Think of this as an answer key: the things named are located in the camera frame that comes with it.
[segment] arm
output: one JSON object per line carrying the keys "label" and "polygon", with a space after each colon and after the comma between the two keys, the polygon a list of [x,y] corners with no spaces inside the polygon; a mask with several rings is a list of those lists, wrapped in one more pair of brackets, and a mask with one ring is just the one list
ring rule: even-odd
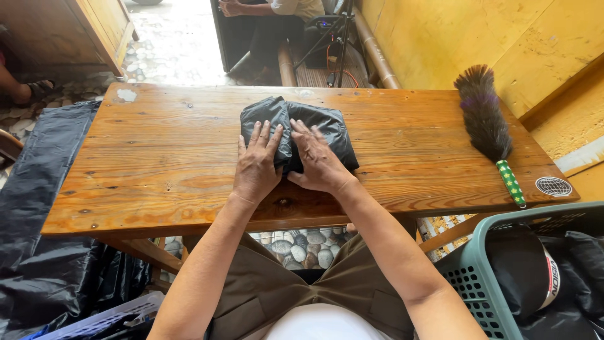
{"label": "arm", "polygon": [[239,16],[239,15],[254,15],[254,16],[267,16],[277,15],[271,4],[260,4],[260,5],[247,5],[242,4],[239,0],[219,0],[218,3],[222,9],[222,13],[225,16]]}
{"label": "arm", "polygon": [[277,126],[269,140],[270,124],[254,132],[245,148],[239,137],[239,160],[233,192],[214,223],[193,249],[164,302],[148,339],[200,339],[214,315],[227,271],[252,213],[281,180],[283,168],[275,170],[273,158],[283,127]]}
{"label": "arm", "polygon": [[[291,125],[304,174],[290,172],[288,180],[306,189],[326,191],[340,202],[403,299],[420,339],[486,339],[451,285],[405,228],[340,163],[318,128],[313,126],[311,132],[302,121],[294,120]],[[449,311],[438,323],[433,319],[437,309]]]}

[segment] green duster handle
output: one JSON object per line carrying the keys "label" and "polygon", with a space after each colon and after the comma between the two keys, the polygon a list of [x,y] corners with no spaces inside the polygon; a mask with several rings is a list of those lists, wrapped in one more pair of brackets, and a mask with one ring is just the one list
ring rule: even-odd
{"label": "green duster handle", "polygon": [[510,192],[510,196],[514,199],[514,202],[521,208],[526,208],[526,201],[524,200],[524,194],[522,193],[522,189],[520,189],[520,185],[518,185],[518,181],[516,180],[516,176],[510,169],[510,166],[507,165],[507,160],[500,160],[496,163],[497,168],[499,169],[499,175],[503,179],[503,183],[506,184],[507,190]]}

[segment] brown pants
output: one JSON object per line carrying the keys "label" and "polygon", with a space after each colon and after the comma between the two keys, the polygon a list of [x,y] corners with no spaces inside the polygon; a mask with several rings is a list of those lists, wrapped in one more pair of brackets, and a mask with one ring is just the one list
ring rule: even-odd
{"label": "brown pants", "polygon": [[[183,237],[192,249],[199,237]],[[326,303],[351,310],[393,339],[413,339],[405,305],[363,241],[353,237],[323,276],[308,285],[247,233],[226,276],[210,339],[240,339],[294,307]]]}

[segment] white plastic basket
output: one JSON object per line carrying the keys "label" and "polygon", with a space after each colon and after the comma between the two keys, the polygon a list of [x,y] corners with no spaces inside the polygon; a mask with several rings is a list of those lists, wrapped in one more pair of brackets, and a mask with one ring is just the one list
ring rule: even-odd
{"label": "white plastic basket", "polygon": [[96,334],[126,315],[142,312],[150,313],[154,310],[157,311],[163,302],[164,297],[164,294],[161,292],[151,292],[117,307],[92,315],[89,318],[80,320],[69,326],[57,329],[54,332],[36,338],[36,340],[59,340],[69,339],[73,336]]}

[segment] white shirt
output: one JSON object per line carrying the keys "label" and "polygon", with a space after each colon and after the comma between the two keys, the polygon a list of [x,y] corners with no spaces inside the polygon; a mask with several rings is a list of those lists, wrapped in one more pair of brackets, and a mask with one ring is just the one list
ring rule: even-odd
{"label": "white shirt", "polygon": [[287,312],[277,322],[245,340],[392,340],[359,315],[330,304],[309,304]]}
{"label": "white shirt", "polygon": [[295,15],[304,21],[315,15],[324,15],[322,0],[266,0],[278,15]]}

